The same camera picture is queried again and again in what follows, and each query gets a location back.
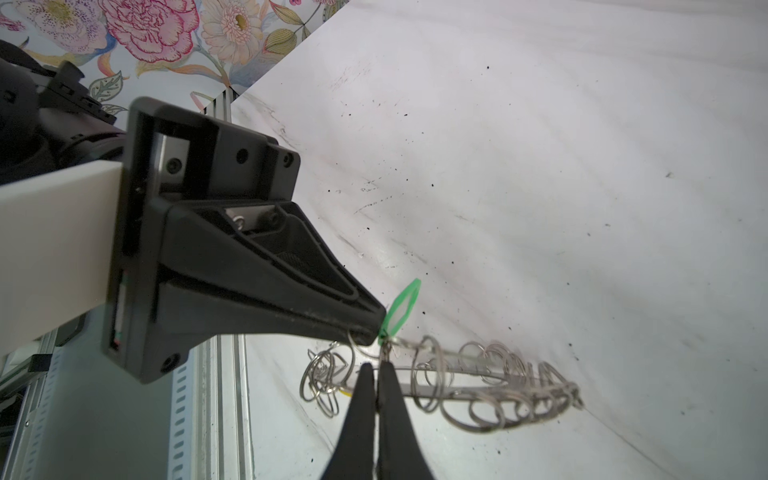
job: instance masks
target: floral pattern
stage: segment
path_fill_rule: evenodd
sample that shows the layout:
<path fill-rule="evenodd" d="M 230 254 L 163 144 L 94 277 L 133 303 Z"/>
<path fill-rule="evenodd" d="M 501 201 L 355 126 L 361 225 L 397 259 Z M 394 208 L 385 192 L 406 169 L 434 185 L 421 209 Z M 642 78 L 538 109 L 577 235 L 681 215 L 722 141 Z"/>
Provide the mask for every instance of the floral pattern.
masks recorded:
<path fill-rule="evenodd" d="M 259 5 L 240 0 L 203 0 L 203 38 L 219 60 L 245 65 L 261 49 Z"/>
<path fill-rule="evenodd" d="M 43 65 L 82 67 L 124 127 L 141 95 L 202 110 L 224 87 L 243 91 L 348 1 L 0 0 L 0 38 Z"/>
<path fill-rule="evenodd" d="M 98 0 L 109 32 L 139 60 L 176 61 L 192 51 L 199 24 L 191 0 Z"/>
<path fill-rule="evenodd" d="M 66 51 L 92 53 L 107 46 L 101 12 L 89 0 L 15 0 L 16 11 Z"/>

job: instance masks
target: table top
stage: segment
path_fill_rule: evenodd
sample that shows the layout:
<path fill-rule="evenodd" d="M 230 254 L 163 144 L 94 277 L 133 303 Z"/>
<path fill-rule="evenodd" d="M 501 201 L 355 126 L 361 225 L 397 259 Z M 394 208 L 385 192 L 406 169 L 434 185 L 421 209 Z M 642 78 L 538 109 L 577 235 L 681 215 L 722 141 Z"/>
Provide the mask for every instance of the table top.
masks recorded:
<path fill-rule="evenodd" d="M 436 478 L 765 477 L 766 25 L 721 0 L 353 0 L 235 101 L 300 152 L 294 201 L 382 303 L 422 280 L 401 336 L 580 384 L 584 411 L 491 435 L 408 401 Z M 264 478 L 330 458 L 343 419 L 298 396 L 323 344 L 249 340 Z"/>

